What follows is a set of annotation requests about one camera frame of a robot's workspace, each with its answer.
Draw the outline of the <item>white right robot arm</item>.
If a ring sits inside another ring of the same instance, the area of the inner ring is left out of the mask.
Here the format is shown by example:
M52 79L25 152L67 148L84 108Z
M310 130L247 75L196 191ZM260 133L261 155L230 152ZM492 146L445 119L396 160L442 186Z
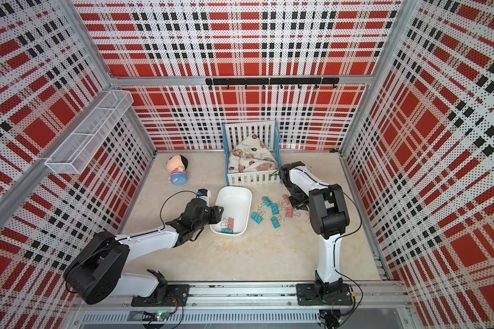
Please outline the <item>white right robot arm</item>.
M321 302L333 302L344 289L340 253L350 224L343 190L317 178L300 161L283 165L279 177L290 193L292 208L309 211L310 225L319 236L314 289Z

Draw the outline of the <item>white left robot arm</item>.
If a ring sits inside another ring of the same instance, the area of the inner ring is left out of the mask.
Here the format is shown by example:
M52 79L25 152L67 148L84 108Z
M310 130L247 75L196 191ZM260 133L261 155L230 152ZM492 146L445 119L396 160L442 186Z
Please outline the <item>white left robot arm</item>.
M199 189L194 195L179 217L162 223L160 228L135 234L114 235L108 231L94 234L64 271L66 289L88 305L112 296L130 296L134 307L160 305L167 300L180 305L161 272L132 274L125 268L131 261L152 252L194 242L205 227L221 221L224 209L210 204L207 189Z

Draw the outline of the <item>white plastic storage box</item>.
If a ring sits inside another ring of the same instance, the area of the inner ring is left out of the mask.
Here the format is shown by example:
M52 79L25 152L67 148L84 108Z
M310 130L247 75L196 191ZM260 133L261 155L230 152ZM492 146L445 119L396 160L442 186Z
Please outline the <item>white plastic storage box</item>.
M251 212L252 193L244 187L226 186L220 190L215 205L224 209L222 219L232 217L235 220L234 233L221 233L220 223L211 224L211 231L225 237L242 237L247 230Z

